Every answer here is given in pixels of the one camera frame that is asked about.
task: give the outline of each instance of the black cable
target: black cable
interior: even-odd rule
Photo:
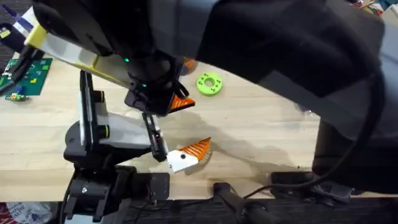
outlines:
[[[198,205],[198,204],[201,204],[201,203],[210,202],[210,201],[212,201],[212,200],[213,200],[212,198],[209,198],[209,199],[200,200],[200,201],[197,201],[197,202],[186,203],[185,205],[177,206],[177,208],[181,209],[181,208],[185,208],[185,207],[188,207],[188,206],[191,206],[191,205]],[[150,214],[148,214],[148,215],[140,216],[140,218],[144,218],[144,217],[151,216],[151,215],[152,215],[153,213],[155,213],[155,212],[170,210],[170,209],[171,209],[170,207],[165,208],[166,205],[167,205],[168,203],[169,203],[169,201],[167,201],[166,203],[164,203],[164,205],[163,205],[162,207],[156,208],[156,209],[145,209],[144,207],[139,208],[139,207],[135,207],[135,206],[130,206],[130,207],[131,207],[131,208],[134,208],[134,209],[137,209],[137,210],[140,210],[140,211],[149,212]],[[125,222],[129,222],[129,221],[131,221],[131,219],[125,219],[124,221],[125,221]]]
[[[154,209],[142,209],[142,208],[139,208],[139,207],[135,207],[135,206],[133,206],[133,205],[130,205],[130,207],[131,207],[131,208],[134,208],[134,209],[137,209],[137,210],[143,210],[143,211],[145,211],[145,212],[158,212],[158,211],[163,211],[163,210],[168,209],[168,208],[165,209],[165,207],[166,207],[166,205],[167,205],[168,203],[169,203],[169,201],[166,201],[166,202],[163,204],[163,206],[161,206],[160,208],[154,208]]]
[[[188,206],[191,206],[191,205],[198,205],[198,204],[201,204],[201,203],[209,202],[211,200],[213,200],[213,199],[209,198],[209,199],[201,200],[201,201],[197,201],[197,202],[186,203],[185,205],[178,206],[177,208],[185,208],[185,207],[188,207]],[[138,210],[143,210],[145,212],[159,212],[159,211],[170,210],[170,208],[165,208],[168,203],[169,203],[169,201],[167,201],[162,207],[155,208],[155,209],[142,209],[142,208],[135,207],[135,206],[130,206],[130,207],[132,207],[134,209],[138,209]]]
[[[0,87],[0,96],[6,94],[8,91],[10,91],[13,87],[15,86],[15,83],[13,81],[7,82],[5,85]]]
[[[137,214],[136,219],[134,220],[134,223],[133,223],[133,224],[136,224],[136,223],[137,223],[139,217],[141,216],[142,211],[144,211],[145,207],[146,207],[148,204],[149,204],[149,202],[147,202],[147,203],[138,211],[138,214]]]
[[[365,122],[361,128],[361,131],[358,134],[357,140],[353,143],[353,145],[345,152],[340,161],[332,167],[325,175],[311,180],[302,184],[269,184],[259,189],[251,192],[250,194],[244,196],[243,198],[249,198],[265,189],[270,188],[282,188],[282,189],[301,189],[307,187],[313,187],[322,183],[323,181],[329,179],[331,176],[335,175],[342,167],[349,163],[353,156],[357,154],[363,147],[365,147],[371,138],[373,131],[375,130],[377,124],[382,115],[382,111],[384,108],[384,77],[381,72],[377,72],[372,75],[368,81],[369,85],[369,97],[370,104],[368,107],[368,113],[365,118]]]
[[[69,180],[69,184],[68,184],[67,190],[65,191],[65,194],[63,195],[63,200],[62,200],[61,209],[60,209],[60,217],[59,217],[59,221],[58,221],[59,224],[63,224],[64,223],[63,210],[65,209],[65,204],[66,204],[66,202],[68,200],[68,196],[69,196],[69,193],[70,193],[69,187],[72,184],[72,180],[75,178],[75,176],[76,176],[76,171],[73,172],[72,177]]]
[[[11,80],[0,88],[0,96],[7,93],[23,79],[34,61],[34,58],[36,58],[38,54],[41,54],[41,52],[41,50],[35,49],[29,45],[26,45],[22,49],[17,63],[12,67],[12,71],[10,71],[10,73],[12,73]]]

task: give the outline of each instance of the wooden tabletop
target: wooden tabletop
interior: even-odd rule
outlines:
[[[222,91],[201,95],[195,80],[217,72]],[[240,195],[267,183],[270,172],[309,170],[319,118],[294,104],[218,68],[199,64],[182,78],[197,105],[160,119],[170,150],[212,137],[206,164],[172,174],[171,199],[211,197],[213,182],[229,182]],[[108,111],[141,118],[124,104],[127,90],[94,77]],[[40,96],[13,103],[0,99],[0,202],[62,200],[73,172],[63,158],[65,133],[78,119],[79,70],[54,60]],[[171,172],[147,154],[124,164],[139,172]],[[257,194],[257,197],[269,197]]]

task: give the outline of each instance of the green circuit board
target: green circuit board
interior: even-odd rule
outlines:
[[[0,87],[5,85],[11,79],[11,68],[17,63],[18,59],[11,59],[8,61],[7,67],[0,76]],[[32,65],[26,72],[23,79],[18,83],[17,86],[23,86],[23,95],[37,96],[42,91],[45,78],[49,72],[52,63],[52,58],[42,58],[40,60],[33,61]],[[5,95],[10,95],[14,90],[7,92]]]

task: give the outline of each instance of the green plastic washer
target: green plastic washer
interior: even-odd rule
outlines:
[[[212,86],[207,86],[207,81],[212,82]],[[199,76],[197,80],[198,91],[205,96],[214,96],[221,91],[223,81],[221,77],[215,72],[206,72]]]

